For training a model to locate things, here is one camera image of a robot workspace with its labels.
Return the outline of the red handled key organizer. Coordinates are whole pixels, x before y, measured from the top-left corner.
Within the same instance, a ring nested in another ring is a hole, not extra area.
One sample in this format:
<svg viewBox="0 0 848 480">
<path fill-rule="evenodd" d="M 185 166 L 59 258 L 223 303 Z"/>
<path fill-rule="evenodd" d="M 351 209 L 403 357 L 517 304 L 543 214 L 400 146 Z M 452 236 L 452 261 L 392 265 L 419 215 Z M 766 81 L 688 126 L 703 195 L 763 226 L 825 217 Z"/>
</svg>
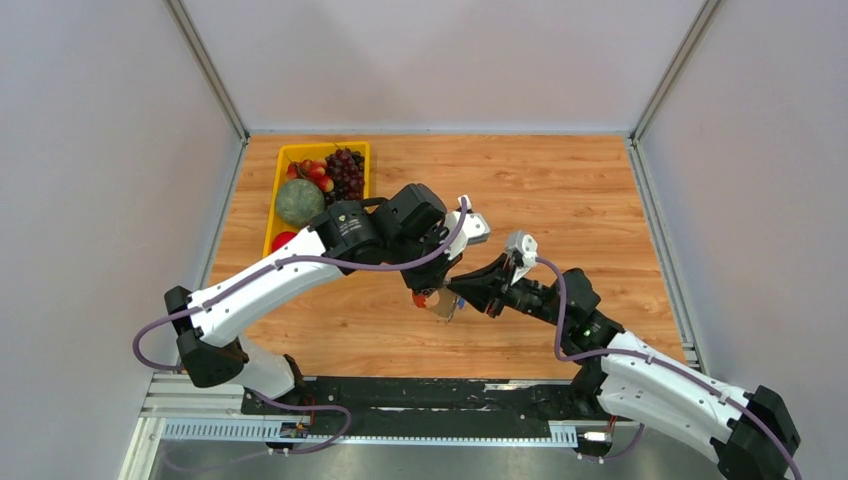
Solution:
<svg viewBox="0 0 848 480">
<path fill-rule="evenodd" d="M 450 323 L 462 307 L 463 300 L 447 288 L 412 294 L 413 304 L 437 316 L 441 322 Z"/>
</svg>

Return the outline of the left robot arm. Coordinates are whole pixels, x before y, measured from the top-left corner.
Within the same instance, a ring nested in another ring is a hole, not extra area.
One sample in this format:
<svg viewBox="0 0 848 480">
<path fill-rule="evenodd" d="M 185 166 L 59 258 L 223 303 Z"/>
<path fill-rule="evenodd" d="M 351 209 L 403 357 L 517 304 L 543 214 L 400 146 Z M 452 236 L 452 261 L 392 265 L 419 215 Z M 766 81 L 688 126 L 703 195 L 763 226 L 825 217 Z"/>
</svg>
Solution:
<svg viewBox="0 0 848 480">
<path fill-rule="evenodd" d="M 445 285 L 465 248 L 485 241 L 486 222 L 468 197 L 446 209 L 423 184 L 392 198 L 342 201 L 284 246 L 237 275 L 188 293 L 168 315 L 183 367 L 198 388 L 233 383 L 260 391 L 280 413 L 297 412 L 306 388 L 290 362 L 249 346 L 243 331 L 289 300 L 356 271 L 399 271 L 416 294 Z"/>
</svg>

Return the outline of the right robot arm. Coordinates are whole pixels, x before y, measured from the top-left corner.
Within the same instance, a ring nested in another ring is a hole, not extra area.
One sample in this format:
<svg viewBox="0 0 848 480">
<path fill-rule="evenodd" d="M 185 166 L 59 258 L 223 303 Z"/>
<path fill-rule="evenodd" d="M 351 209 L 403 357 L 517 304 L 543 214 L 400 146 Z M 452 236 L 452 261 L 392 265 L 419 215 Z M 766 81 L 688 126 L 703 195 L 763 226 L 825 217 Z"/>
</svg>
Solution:
<svg viewBox="0 0 848 480">
<path fill-rule="evenodd" d="M 726 479 L 801 478 L 800 435 L 777 392 L 736 387 L 649 346 L 600 311 L 579 268 L 557 270 L 550 286 L 513 280 L 517 270 L 503 254 L 447 287 L 490 317 L 509 308 L 555 326 L 556 358 L 581 367 L 570 392 L 577 413 L 636 421 L 699 452 Z"/>
</svg>

